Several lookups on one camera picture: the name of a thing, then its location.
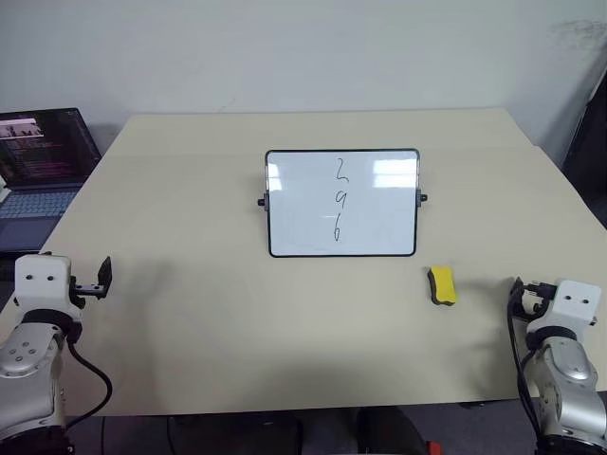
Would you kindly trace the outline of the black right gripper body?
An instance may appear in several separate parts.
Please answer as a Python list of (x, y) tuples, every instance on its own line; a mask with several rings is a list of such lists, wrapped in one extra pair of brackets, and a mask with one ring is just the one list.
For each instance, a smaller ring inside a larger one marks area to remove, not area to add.
[(545, 282), (532, 282), (523, 286), (521, 306), (528, 318), (539, 318), (556, 296), (557, 286)]

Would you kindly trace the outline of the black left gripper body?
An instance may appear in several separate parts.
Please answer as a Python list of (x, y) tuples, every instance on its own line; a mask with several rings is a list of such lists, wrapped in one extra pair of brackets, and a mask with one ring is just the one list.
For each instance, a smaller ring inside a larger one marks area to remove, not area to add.
[(107, 280), (99, 280), (95, 284), (79, 284), (75, 276), (69, 280), (69, 301), (79, 309), (84, 309), (85, 298), (93, 297), (97, 300), (107, 296)]

